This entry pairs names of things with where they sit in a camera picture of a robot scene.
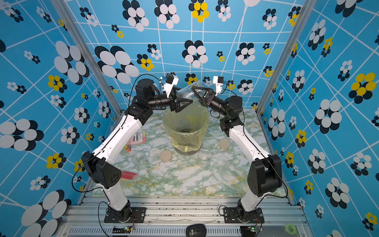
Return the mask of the round wooden jar lid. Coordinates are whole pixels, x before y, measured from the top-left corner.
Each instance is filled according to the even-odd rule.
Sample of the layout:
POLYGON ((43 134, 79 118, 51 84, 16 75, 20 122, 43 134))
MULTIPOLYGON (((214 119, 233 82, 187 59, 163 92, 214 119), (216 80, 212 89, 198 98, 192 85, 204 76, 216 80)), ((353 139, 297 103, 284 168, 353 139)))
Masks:
POLYGON ((164 163, 169 162, 172 160, 172 153, 169 150, 163 150, 160 153, 159 158, 164 163))

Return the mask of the clear plastic tea jar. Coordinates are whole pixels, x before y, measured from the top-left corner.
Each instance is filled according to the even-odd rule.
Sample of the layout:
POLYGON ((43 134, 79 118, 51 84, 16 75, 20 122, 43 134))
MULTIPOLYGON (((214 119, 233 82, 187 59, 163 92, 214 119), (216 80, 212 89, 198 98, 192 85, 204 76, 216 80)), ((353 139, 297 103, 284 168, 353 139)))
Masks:
POLYGON ((201 168, 207 168, 210 165, 212 155, 207 150, 200 150, 198 152, 198 162, 201 168))

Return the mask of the jar with wooden lid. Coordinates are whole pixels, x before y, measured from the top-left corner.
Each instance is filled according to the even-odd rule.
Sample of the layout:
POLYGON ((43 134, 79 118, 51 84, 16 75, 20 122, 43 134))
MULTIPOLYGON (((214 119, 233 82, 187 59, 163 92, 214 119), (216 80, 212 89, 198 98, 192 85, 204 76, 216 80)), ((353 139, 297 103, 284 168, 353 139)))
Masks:
POLYGON ((178 90, 176 94, 180 98, 196 100, 197 97, 194 91, 192 90, 193 87, 196 87, 196 85, 195 84, 188 85, 185 88, 178 90))
POLYGON ((132 155, 132 163, 135 166, 144 165, 146 163, 146 161, 147 161, 147 157, 146 157, 146 154, 143 152, 135 152, 132 155))

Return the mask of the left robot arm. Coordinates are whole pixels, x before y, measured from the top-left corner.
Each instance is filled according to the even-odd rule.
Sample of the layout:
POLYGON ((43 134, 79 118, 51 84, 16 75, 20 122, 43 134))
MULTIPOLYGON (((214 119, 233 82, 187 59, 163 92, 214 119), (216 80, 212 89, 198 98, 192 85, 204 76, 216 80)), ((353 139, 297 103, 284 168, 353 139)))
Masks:
POLYGON ((156 108, 169 107, 176 113, 192 104, 191 99, 177 96, 178 77, 166 75, 163 91, 159 91, 150 79, 142 79, 135 88, 136 95, 120 123, 106 140, 93 152, 82 156, 85 170, 92 180, 99 184, 108 200, 107 214, 112 223, 125 223, 135 214, 130 201, 120 185, 122 171, 114 166, 118 154, 130 138, 147 122, 156 108))

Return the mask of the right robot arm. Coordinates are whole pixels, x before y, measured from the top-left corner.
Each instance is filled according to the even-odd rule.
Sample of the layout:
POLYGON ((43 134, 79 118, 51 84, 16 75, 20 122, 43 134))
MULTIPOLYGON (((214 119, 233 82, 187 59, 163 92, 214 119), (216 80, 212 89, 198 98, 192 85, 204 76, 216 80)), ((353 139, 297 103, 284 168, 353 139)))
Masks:
POLYGON ((238 145, 250 163, 248 190, 237 202, 238 221, 249 223, 256 219, 263 223, 260 203, 283 185, 280 157, 269 154, 248 134, 239 116, 243 112, 241 97, 234 95, 222 100, 212 89, 205 87, 193 87, 192 91, 202 106, 224 116, 220 119, 221 130, 238 145))

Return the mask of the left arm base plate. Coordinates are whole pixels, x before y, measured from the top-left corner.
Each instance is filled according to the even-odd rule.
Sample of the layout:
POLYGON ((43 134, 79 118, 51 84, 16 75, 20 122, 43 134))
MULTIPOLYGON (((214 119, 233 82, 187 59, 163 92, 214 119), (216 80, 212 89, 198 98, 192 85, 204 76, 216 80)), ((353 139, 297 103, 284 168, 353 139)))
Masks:
POLYGON ((108 208, 104 219, 105 223, 143 223, 146 216, 145 207, 127 207, 121 211, 108 208))

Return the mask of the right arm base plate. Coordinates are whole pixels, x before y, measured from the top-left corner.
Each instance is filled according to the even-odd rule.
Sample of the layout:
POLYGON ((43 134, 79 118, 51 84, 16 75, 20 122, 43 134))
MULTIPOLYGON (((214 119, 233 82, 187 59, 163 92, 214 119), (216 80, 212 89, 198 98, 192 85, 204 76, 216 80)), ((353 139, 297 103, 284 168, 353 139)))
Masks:
POLYGON ((263 224, 265 222, 262 209, 257 208, 246 212, 242 207, 224 207, 222 215, 227 224, 263 224))

